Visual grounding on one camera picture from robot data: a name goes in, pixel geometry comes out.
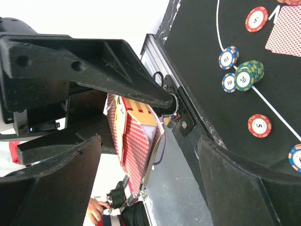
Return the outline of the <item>red poker chip stack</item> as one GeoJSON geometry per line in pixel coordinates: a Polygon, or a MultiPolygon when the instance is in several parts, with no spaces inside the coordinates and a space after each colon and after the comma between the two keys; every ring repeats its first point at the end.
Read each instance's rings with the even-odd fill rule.
{"type": "Polygon", "coordinates": [[[263,114],[254,114],[248,119],[248,130],[257,138],[265,138],[272,131],[270,119],[263,114]]]}

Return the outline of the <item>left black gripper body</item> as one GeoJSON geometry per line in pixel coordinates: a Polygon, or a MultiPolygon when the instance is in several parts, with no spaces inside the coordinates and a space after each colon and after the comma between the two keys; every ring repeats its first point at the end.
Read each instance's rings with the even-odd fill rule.
{"type": "MultiPolygon", "coordinates": [[[[1,18],[0,35],[37,35],[28,24],[1,18]]],[[[67,126],[102,116],[107,94],[72,81],[58,79],[11,79],[0,61],[0,129],[13,128],[2,141],[30,140],[58,130],[56,120],[67,126]]]]}

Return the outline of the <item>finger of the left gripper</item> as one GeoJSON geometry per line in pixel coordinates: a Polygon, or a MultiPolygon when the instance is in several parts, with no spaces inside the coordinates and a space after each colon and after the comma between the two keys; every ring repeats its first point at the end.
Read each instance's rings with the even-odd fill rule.
{"type": "Polygon", "coordinates": [[[58,79],[168,108],[164,91],[124,40],[2,34],[1,65],[11,79],[58,79]]]}
{"type": "Polygon", "coordinates": [[[102,139],[102,153],[115,154],[107,117],[102,115],[22,143],[16,148],[17,156],[23,165],[28,165],[68,151],[97,134],[102,139]]]}

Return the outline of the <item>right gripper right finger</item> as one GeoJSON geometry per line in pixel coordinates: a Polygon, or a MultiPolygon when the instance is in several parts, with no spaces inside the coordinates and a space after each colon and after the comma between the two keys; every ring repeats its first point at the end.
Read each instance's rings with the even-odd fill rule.
{"type": "Polygon", "coordinates": [[[206,137],[199,166],[215,226],[299,226],[301,178],[241,157],[206,137]]]}

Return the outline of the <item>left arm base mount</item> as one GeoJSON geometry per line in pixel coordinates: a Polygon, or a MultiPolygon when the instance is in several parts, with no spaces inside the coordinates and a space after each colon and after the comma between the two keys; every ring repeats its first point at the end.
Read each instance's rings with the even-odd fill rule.
{"type": "Polygon", "coordinates": [[[186,137],[196,126],[196,120],[184,100],[183,88],[177,88],[171,76],[163,76],[160,71],[155,72],[152,79],[172,97],[173,101],[169,108],[153,107],[152,109],[158,117],[170,117],[176,123],[180,134],[186,137]]]}

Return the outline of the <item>red playing card deck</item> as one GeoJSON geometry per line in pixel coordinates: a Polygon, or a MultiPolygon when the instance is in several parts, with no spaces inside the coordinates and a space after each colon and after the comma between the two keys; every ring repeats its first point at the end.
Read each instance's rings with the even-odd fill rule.
{"type": "Polygon", "coordinates": [[[163,125],[148,104],[111,93],[107,119],[120,165],[129,177],[132,195],[137,196],[147,184],[163,125]]]}

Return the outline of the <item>person's hand in background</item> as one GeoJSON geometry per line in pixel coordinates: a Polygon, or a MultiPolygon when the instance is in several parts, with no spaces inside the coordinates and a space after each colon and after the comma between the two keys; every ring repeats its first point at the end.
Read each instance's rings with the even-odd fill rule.
{"type": "Polygon", "coordinates": [[[87,206],[86,217],[93,225],[96,226],[101,221],[104,210],[109,208],[110,206],[107,202],[90,198],[87,206]]]}

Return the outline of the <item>green chip stack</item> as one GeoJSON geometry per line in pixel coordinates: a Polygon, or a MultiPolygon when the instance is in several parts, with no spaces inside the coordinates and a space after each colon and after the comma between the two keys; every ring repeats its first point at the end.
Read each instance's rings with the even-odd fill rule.
{"type": "Polygon", "coordinates": [[[262,62],[251,60],[240,64],[235,71],[235,86],[239,91],[247,91],[264,77],[262,62]]]}

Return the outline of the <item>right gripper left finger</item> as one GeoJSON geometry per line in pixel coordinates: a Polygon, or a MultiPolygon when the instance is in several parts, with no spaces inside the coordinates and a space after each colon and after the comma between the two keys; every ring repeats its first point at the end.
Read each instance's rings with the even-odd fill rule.
{"type": "Polygon", "coordinates": [[[0,179],[2,226],[81,226],[102,151],[99,135],[0,179]]]}

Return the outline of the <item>dealt cards pile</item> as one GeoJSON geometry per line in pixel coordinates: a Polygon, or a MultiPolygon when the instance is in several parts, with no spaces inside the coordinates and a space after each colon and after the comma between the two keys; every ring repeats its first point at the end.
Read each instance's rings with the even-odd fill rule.
{"type": "Polygon", "coordinates": [[[283,6],[265,45],[272,53],[301,56],[301,7],[283,6]]]}

